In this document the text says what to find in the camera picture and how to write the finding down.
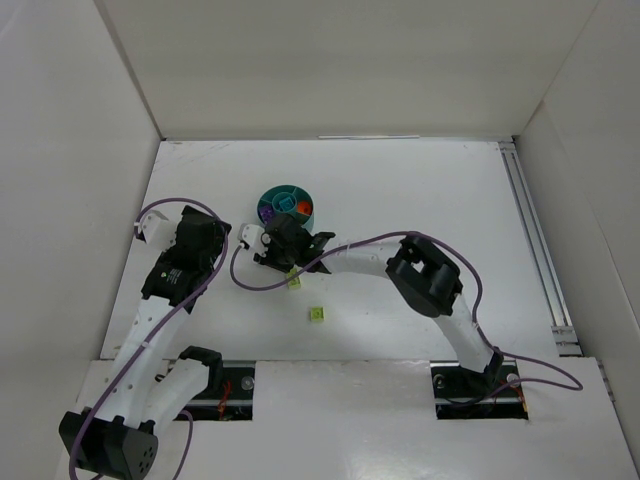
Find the long purple lego brick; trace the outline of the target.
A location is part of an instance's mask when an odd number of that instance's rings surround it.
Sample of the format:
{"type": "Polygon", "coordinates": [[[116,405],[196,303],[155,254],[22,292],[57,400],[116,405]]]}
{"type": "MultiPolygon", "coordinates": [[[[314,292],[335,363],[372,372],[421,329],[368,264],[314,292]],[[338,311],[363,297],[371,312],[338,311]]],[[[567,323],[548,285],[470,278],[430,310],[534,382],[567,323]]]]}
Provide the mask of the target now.
{"type": "Polygon", "coordinates": [[[272,205],[263,205],[258,208],[258,215],[262,223],[267,225],[276,216],[276,211],[272,205]]]}

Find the orange round lego piece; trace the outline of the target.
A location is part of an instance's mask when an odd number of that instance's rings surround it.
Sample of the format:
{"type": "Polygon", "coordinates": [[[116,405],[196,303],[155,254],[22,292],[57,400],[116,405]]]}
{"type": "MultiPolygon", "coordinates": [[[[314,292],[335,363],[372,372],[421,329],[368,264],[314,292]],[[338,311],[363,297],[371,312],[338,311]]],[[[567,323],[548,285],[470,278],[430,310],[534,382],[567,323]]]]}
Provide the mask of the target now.
{"type": "Polygon", "coordinates": [[[300,201],[297,204],[297,212],[306,216],[310,216],[313,212],[312,205],[307,201],[300,201]]]}

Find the long teal lego brick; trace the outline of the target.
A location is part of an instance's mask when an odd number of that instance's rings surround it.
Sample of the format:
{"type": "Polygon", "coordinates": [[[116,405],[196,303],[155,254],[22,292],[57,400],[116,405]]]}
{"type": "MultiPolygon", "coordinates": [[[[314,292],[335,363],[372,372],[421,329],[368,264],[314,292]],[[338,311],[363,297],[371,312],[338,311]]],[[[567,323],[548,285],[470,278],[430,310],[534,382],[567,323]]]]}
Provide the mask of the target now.
{"type": "Polygon", "coordinates": [[[278,210],[283,213],[294,210],[296,208],[296,205],[296,199],[291,196],[282,197],[277,201],[278,210]]]}

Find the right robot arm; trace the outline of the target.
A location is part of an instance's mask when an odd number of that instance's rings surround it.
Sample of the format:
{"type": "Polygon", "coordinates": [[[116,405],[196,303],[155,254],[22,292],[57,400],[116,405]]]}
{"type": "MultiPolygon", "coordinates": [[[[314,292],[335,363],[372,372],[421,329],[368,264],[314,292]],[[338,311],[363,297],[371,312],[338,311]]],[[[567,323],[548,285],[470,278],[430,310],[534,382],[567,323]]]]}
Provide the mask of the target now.
{"type": "Polygon", "coordinates": [[[333,232],[310,233],[293,216],[267,225],[245,224],[239,240],[253,261],[287,273],[360,274],[388,279],[416,313],[434,320],[453,348],[459,367],[489,384],[503,355],[479,326],[483,286],[471,264],[444,242],[419,232],[391,232],[347,242],[333,232]]]}

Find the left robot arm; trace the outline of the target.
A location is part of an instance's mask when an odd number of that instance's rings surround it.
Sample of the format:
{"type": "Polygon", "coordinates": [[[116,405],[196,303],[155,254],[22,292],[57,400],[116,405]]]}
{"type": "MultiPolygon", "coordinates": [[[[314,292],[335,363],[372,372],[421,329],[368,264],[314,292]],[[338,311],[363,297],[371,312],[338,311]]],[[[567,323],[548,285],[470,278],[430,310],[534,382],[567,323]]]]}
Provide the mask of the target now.
{"type": "Polygon", "coordinates": [[[186,404],[222,381],[222,356],[190,346],[163,379],[165,353],[190,318],[198,298],[216,278],[228,253],[231,227],[208,206],[182,199],[173,222],[151,203],[138,215],[134,236],[159,251],[141,289],[133,324],[102,394],[78,413],[69,411],[59,435],[69,455],[68,475],[144,479],[153,466],[159,436],[186,404]]]}

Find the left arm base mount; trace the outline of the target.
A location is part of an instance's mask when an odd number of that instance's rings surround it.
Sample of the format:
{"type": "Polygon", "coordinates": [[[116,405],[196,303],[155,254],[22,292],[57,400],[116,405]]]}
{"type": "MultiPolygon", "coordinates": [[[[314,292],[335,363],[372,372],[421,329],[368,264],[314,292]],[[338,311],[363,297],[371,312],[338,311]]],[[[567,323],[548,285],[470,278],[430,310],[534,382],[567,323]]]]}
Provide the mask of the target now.
{"type": "Polygon", "coordinates": [[[224,361],[218,389],[207,388],[190,400],[184,410],[195,421],[250,421],[255,376],[255,362],[224,361]]]}

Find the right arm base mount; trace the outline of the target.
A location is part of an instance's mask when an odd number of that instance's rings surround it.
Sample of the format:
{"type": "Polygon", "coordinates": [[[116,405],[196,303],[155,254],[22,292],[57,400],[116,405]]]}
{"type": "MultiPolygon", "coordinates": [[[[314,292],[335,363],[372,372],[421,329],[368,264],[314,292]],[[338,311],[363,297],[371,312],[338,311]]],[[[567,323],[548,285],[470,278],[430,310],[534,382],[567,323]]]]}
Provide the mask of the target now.
{"type": "Polygon", "coordinates": [[[431,383],[438,420],[528,420],[526,401],[519,385],[491,396],[498,387],[519,377],[517,366],[507,361],[494,380],[485,382],[476,372],[457,363],[432,363],[431,383]]]}

